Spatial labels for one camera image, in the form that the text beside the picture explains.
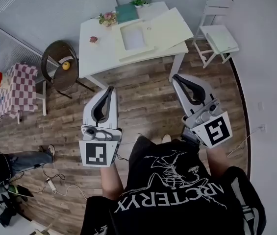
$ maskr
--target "wooden floor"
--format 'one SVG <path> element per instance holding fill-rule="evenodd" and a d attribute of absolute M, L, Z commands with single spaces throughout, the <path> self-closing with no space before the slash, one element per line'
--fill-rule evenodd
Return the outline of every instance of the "wooden floor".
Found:
<path fill-rule="evenodd" d="M 198 76 L 209 82 L 221 100 L 224 110 L 227 110 L 233 130 L 233 138 L 228 144 L 228 152 L 233 150 L 245 138 L 245 120 L 242 103 L 229 63 L 221 64 L 216 58 L 207 68 L 202 68 L 202 62 L 191 46 L 185 55 L 180 73 Z M 206 42 L 199 41 L 201 48 L 207 48 Z M 109 70 L 100 74 L 105 81 L 117 88 L 119 100 L 119 127 L 123 129 L 122 145 L 119 154 L 128 158 L 135 142 L 137 133 L 142 133 L 155 143 L 160 143 L 165 134 L 178 138 L 182 130 L 181 118 L 183 111 L 168 81 L 173 57 L 158 58 Z M 91 82 L 83 82 L 100 89 Z M 84 104 L 93 93 L 81 86 L 74 85 L 68 90 L 73 99 L 70 100 L 58 94 L 54 89 L 47 90 L 46 117 L 42 116 L 42 107 L 29 113 L 21 124 L 10 118 L 0 122 L 0 152 L 14 153 L 23 150 L 37 150 L 39 145 L 52 143 L 56 149 L 56 161 L 45 166 L 49 176 L 63 173 L 66 180 L 53 180 L 57 190 L 65 193 L 69 185 L 78 185 L 86 197 L 101 194 L 101 178 L 98 169 L 83 167 L 78 141 L 82 139 L 80 126 Z M 205 150 L 200 151 L 200 158 L 207 165 Z M 246 148 L 238 149 L 230 155 L 234 165 L 246 171 Z M 122 182 L 126 185 L 127 161 L 116 161 Z M 17 181 L 19 185 L 31 191 L 40 191 L 44 187 L 46 176 L 42 169 L 27 171 Z M 34 194 L 35 198 L 22 204 L 24 214 L 30 219 L 48 225 L 59 217 L 53 227 L 63 234 L 79 234 L 84 217 L 86 201 L 80 191 L 70 188 L 66 197 L 53 194 L 47 185 L 45 190 Z"/>

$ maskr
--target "potted plant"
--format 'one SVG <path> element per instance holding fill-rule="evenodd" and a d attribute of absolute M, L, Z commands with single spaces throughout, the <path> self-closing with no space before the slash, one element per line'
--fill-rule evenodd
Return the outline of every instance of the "potted plant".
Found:
<path fill-rule="evenodd" d="M 107 13 L 100 13 L 99 15 L 99 23 L 103 24 L 106 27 L 111 26 L 112 24 L 115 24 L 117 21 L 116 14 L 113 12 L 107 12 Z"/>
<path fill-rule="evenodd" d="M 136 8 L 141 8 L 144 4 L 144 0 L 133 0 L 130 3 L 134 4 Z"/>
<path fill-rule="evenodd" d="M 143 1 L 144 1 L 144 3 L 143 3 L 144 7 L 148 7 L 151 3 L 151 0 L 143 0 Z"/>

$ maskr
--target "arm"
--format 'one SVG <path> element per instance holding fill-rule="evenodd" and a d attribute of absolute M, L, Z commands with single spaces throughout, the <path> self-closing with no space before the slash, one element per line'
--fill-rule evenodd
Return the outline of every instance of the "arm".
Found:
<path fill-rule="evenodd" d="M 110 167 L 100 168 L 100 173 L 103 196 L 111 200 L 117 200 L 124 189 L 115 163 Z"/>
<path fill-rule="evenodd" d="M 212 149 L 206 149 L 206 151 L 211 176 L 220 178 L 232 166 L 230 159 L 226 155 L 226 150 L 219 145 Z"/>

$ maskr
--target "green book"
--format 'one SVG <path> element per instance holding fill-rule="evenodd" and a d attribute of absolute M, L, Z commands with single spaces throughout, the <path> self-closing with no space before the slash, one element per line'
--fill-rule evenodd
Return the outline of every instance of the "green book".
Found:
<path fill-rule="evenodd" d="M 135 5 L 127 3 L 115 7 L 117 13 L 117 21 L 119 24 L 138 19 L 137 10 Z"/>

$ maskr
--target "white table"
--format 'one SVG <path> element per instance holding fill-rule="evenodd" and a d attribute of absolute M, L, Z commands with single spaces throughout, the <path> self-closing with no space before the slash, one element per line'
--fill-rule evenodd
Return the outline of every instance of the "white table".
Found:
<path fill-rule="evenodd" d="M 139 18 L 150 20 L 166 12 L 168 9 L 165 2 L 153 2 L 149 7 L 137 9 Z M 89 42 L 91 36 L 98 37 L 97 43 Z M 169 81 L 178 73 L 184 55 L 188 53 L 185 42 L 182 42 L 163 52 L 152 52 L 135 55 L 120 61 L 114 51 L 114 37 L 110 27 L 100 25 L 98 19 L 90 19 L 80 26 L 79 39 L 79 77 L 86 77 L 101 88 L 108 85 L 97 78 L 95 74 L 113 69 L 119 66 L 137 63 L 153 58 L 175 55 Z"/>

